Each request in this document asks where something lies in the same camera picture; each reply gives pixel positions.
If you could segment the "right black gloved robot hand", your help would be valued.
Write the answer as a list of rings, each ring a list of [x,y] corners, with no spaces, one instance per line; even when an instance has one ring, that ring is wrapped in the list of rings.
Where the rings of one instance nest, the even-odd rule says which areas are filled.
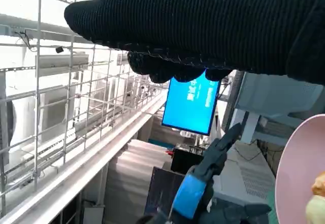
[[[89,0],[64,18],[154,83],[238,70],[324,84],[324,0]]]

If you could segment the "left bare black robot hand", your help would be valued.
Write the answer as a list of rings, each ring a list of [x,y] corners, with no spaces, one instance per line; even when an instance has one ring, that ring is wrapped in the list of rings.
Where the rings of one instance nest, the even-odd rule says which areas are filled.
[[[207,186],[213,176],[220,175],[226,161],[227,151],[241,135],[240,123],[232,126],[221,139],[216,138],[203,154],[198,165],[186,173],[172,204],[171,213],[177,213],[187,220],[193,220],[202,202]]]

